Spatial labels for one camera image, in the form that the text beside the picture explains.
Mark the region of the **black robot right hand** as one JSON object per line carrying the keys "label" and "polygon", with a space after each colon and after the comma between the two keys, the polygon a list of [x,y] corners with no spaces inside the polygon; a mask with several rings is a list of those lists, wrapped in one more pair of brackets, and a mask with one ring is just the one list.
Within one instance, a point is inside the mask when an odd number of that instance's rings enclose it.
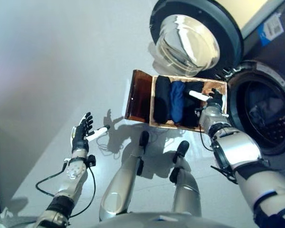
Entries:
{"label": "black robot right hand", "polygon": [[190,90],[189,96],[206,102],[208,106],[214,105],[218,106],[220,109],[223,109],[223,95],[215,88],[212,88],[211,92],[208,95]]}

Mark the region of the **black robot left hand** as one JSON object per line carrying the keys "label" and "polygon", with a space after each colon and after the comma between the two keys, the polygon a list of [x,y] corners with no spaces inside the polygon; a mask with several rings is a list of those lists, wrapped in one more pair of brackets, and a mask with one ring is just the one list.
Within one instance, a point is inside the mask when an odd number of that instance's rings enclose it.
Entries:
{"label": "black robot left hand", "polygon": [[93,130],[93,117],[90,112],[83,115],[79,124],[72,128],[70,143],[72,152],[84,150],[89,152],[89,142],[99,138],[110,129],[110,125]]}

